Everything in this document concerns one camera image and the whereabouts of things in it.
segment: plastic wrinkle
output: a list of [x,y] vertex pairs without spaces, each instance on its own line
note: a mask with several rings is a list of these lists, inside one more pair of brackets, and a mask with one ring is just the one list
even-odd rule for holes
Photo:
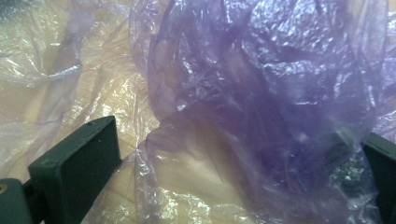
[[91,24],[70,29],[72,14],[82,18],[73,1],[17,2],[7,1],[0,15],[0,177],[25,181],[27,165],[51,147],[74,102]]
[[176,113],[139,145],[138,223],[254,223],[239,191],[246,179],[229,166],[233,155],[215,130]]
[[[214,128],[259,221],[378,222],[360,142],[375,123],[387,10],[386,1],[170,2],[150,33],[148,96],[161,128],[137,151],[148,154],[137,171],[154,168],[136,178],[138,220],[161,219],[145,201],[161,185],[153,155],[191,154],[178,139]],[[198,128],[178,132],[189,123]]]
[[104,0],[93,8],[94,22],[81,48],[84,67],[75,101],[55,141],[91,119],[116,116],[124,162],[82,223],[136,223],[134,152],[159,121],[149,106],[147,81],[129,49],[131,1]]
[[396,142],[396,12],[390,12],[386,57],[382,65],[382,83],[374,132]]
[[143,76],[147,75],[149,42],[160,30],[160,23],[170,0],[136,0],[129,17],[130,49],[134,64]]

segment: plastic bag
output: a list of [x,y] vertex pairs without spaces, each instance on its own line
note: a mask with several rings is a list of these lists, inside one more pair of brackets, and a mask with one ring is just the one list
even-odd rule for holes
[[137,151],[138,220],[169,218],[163,152],[195,157],[186,135],[203,147],[216,127],[259,221],[377,222],[360,143],[375,122],[386,11],[386,1],[170,2],[148,55],[161,128]]
[[79,48],[90,26],[80,10],[89,11],[77,1],[9,1],[2,7],[0,177],[27,180],[27,165],[49,149],[73,104]]
[[[0,102],[2,103],[0,107],[0,125],[2,128],[0,131],[0,143],[2,144],[2,149],[0,153],[7,153],[7,155],[1,154],[0,160],[8,158],[6,163],[0,162],[2,177],[24,176],[21,177],[21,180],[26,179],[26,165],[47,150],[50,145],[73,132],[83,122],[110,113],[116,114],[118,120],[121,154],[124,156],[134,151],[136,144],[145,138],[146,133],[149,133],[150,130],[158,125],[158,121],[152,117],[148,106],[146,81],[136,73],[136,67],[131,64],[127,27],[127,13],[131,2],[126,0],[99,1],[98,3],[88,0],[72,1],[73,4],[79,4],[77,7],[72,7],[69,1],[33,2],[33,6],[36,6],[35,10],[30,12],[25,10],[24,13],[28,14],[23,19],[15,16],[5,22],[3,20],[4,17],[2,17],[0,29],[3,25],[9,24],[15,29],[23,27],[26,34],[17,35],[15,38],[10,37],[6,40],[2,39],[0,42],[0,58],[10,63],[9,65],[17,65],[21,70],[28,70],[26,73],[21,72],[21,74],[29,75],[26,77],[35,77],[33,74],[38,74],[29,71],[32,71],[32,69],[36,71],[37,67],[39,67],[37,64],[43,58],[45,59],[43,60],[45,69],[50,71],[51,67],[53,67],[52,59],[58,59],[58,57],[52,56],[57,54],[57,47],[62,46],[61,43],[63,43],[62,40],[64,39],[62,33],[66,30],[64,27],[69,24],[67,22],[69,14],[73,14],[77,15],[75,19],[78,21],[70,22],[71,25],[75,25],[71,26],[72,30],[77,31],[76,39],[73,39],[78,43],[79,35],[86,34],[83,37],[81,55],[78,55],[78,45],[74,48],[75,51],[73,50],[78,58],[81,58],[84,70],[81,75],[79,72],[71,72],[67,76],[59,76],[59,79],[49,75],[49,77],[57,80],[56,85],[53,85],[55,79],[47,79],[46,76],[43,76],[45,79],[22,78],[22,82],[14,82],[8,79],[5,81],[6,78],[3,79],[3,77],[14,78],[16,74],[19,74],[19,72],[14,73],[14,71],[21,71],[18,69],[11,69],[12,71],[10,70],[11,72],[9,73],[1,73],[0,79],[5,82],[2,88],[7,89],[3,89],[4,91],[1,92],[3,97],[0,97]],[[150,10],[155,15],[157,15],[156,13],[162,15],[165,11],[164,5],[167,5],[165,1],[162,7],[155,6],[158,1],[150,1],[151,4],[154,4],[151,7],[138,5],[142,3],[143,1],[133,1],[133,9],[142,7],[145,10]],[[0,11],[2,11],[0,13],[5,14],[16,13],[13,15],[18,15],[19,12],[15,8],[8,10],[7,7],[0,8]],[[138,31],[131,35],[132,40],[146,43],[146,45],[141,43],[136,43],[135,45],[140,48],[139,50],[146,50],[140,51],[147,53],[145,55],[149,54],[149,41],[146,38],[159,31],[160,26],[157,22],[160,22],[160,19],[157,19],[151,21],[152,27],[155,28],[152,32],[150,30],[137,39],[134,39],[134,35],[137,35]],[[34,21],[35,25],[31,25],[28,21]],[[84,33],[82,32],[83,30],[77,28],[88,25],[85,23],[81,24],[85,21],[93,22],[88,33]],[[46,27],[45,31],[39,28],[40,25]],[[14,32],[14,29],[5,30],[11,33]],[[17,43],[16,40],[21,40],[22,44]],[[9,60],[7,54],[4,54],[3,50],[7,48],[4,46],[9,44],[15,44],[15,46],[30,45],[31,47],[28,49],[44,48],[48,50],[44,50],[44,53],[41,50],[31,53],[25,57],[27,60],[21,63],[19,60]],[[146,69],[145,66],[147,65],[144,65],[144,63],[147,62],[147,58],[139,59],[140,52],[133,50],[132,54],[134,59],[142,60],[143,65],[141,67]],[[39,73],[41,75],[51,74],[51,72]],[[47,86],[53,86],[54,88],[46,91]],[[45,102],[43,97],[49,99],[45,104],[43,104]],[[53,118],[59,119],[55,119],[52,122],[47,119],[50,118],[48,114],[53,115]],[[37,115],[44,121],[35,122]],[[177,134],[187,137],[182,139],[170,132],[169,139],[173,140],[173,145],[169,144],[169,141],[167,141],[168,144],[159,142],[163,145],[163,150],[155,151],[156,153],[148,156],[150,162],[155,165],[147,169],[148,175],[151,174],[150,172],[156,173],[147,176],[147,178],[157,178],[158,184],[156,188],[152,188],[148,192],[161,193],[160,197],[157,195],[157,197],[152,198],[151,204],[157,204],[151,210],[153,211],[152,215],[159,217],[161,222],[170,223],[255,223],[251,209],[245,205],[245,196],[242,194],[244,191],[239,190],[239,188],[243,188],[246,185],[246,177],[235,166],[237,162],[232,153],[229,153],[230,146],[228,146],[227,141],[223,139],[221,134],[216,132],[216,127],[213,127],[213,123],[210,121],[200,119],[192,122],[187,118],[183,119],[183,117],[186,117],[186,115],[175,115],[175,120],[179,120],[179,129],[181,129]],[[163,121],[163,126],[160,130],[174,130],[175,123],[171,119],[168,119],[167,122]],[[158,136],[158,134],[153,133],[149,139],[153,139],[153,136]],[[167,150],[168,148],[178,148],[178,150]],[[135,154],[131,154],[124,160],[123,165],[114,174],[109,184],[98,197],[83,223],[136,222],[134,203],[135,200],[141,200],[141,198],[134,198],[134,161],[144,165],[141,162],[141,155],[144,154],[139,151],[137,158]],[[136,178],[143,177],[145,179],[145,176],[142,175],[143,173],[137,174]],[[144,187],[141,183],[137,181],[139,188]],[[149,210],[143,211],[145,213],[139,214],[140,220],[149,222],[149,218],[144,219],[144,215]]]
[[396,12],[389,13],[386,57],[382,65],[381,92],[374,132],[396,142],[395,95],[396,95]]
[[136,0],[129,17],[130,49],[134,64],[142,75],[147,74],[151,36],[160,30],[161,19],[170,0]]

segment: clear plastic sheet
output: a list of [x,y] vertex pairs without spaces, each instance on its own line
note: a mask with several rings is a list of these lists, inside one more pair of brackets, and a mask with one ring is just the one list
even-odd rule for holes
[[[170,2],[147,60],[161,126],[136,154],[138,221],[196,221],[177,216],[178,195],[206,182],[163,187],[177,171],[164,174],[165,164],[186,153],[212,161],[256,221],[378,222],[360,142],[375,122],[386,12],[386,1]],[[212,155],[219,139],[232,175]],[[191,202],[188,211],[202,210]],[[218,204],[201,205],[209,223]]]
[[90,26],[74,7],[77,1],[7,1],[2,6],[0,177],[27,180],[27,165],[48,150],[73,104],[79,49]]
[[[149,107],[145,78],[149,39],[159,32],[169,1],[132,1],[131,13],[137,14],[131,14],[130,34],[127,17],[131,1],[17,2],[17,6],[0,8],[0,177],[27,179],[26,165],[30,161],[83,122],[109,114],[115,114],[118,120],[122,157],[134,152],[135,146],[159,124]],[[29,6],[33,9],[21,10]],[[139,14],[146,15],[146,21],[132,23],[140,20]],[[70,15],[74,22],[69,22]],[[76,42],[72,41],[71,51],[76,54],[67,54],[69,60],[59,60],[64,57],[59,51],[71,52],[60,50],[67,46],[67,31],[74,31],[70,36]],[[82,34],[86,35],[79,55]],[[7,48],[18,53],[9,55]],[[79,58],[84,65],[82,73]],[[67,64],[59,62],[75,63],[76,70],[58,72],[67,68]],[[180,124],[178,131],[175,123]],[[229,153],[227,140],[213,126],[204,118],[191,121],[183,114],[163,120],[162,127],[148,137],[148,143],[124,159],[83,223],[136,223],[135,202],[142,198],[134,196],[135,161],[138,171],[146,171],[136,173],[137,187],[142,188],[142,181],[154,178],[156,187],[147,190],[159,193],[148,200],[155,206],[143,207],[147,201],[139,204],[140,211],[148,209],[139,214],[142,223],[257,223],[245,202],[246,177],[235,166],[237,161]],[[168,141],[156,144],[156,139]],[[145,146],[156,150],[145,151]],[[153,214],[145,217],[148,211]],[[270,223],[282,220],[272,219]]]
[[396,9],[390,8],[386,57],[374,132],[396,143]]

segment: clamp jaw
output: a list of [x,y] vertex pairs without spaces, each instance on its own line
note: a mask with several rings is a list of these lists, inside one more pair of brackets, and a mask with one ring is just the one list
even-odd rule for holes
[[363,144],[378,188],[376,204],[384,224],[396,223],[396,145],[371,133]]
[[26,183],[0,180],[0,223],[80,223],[120,163],[115,118],[90,121],[32,162]]

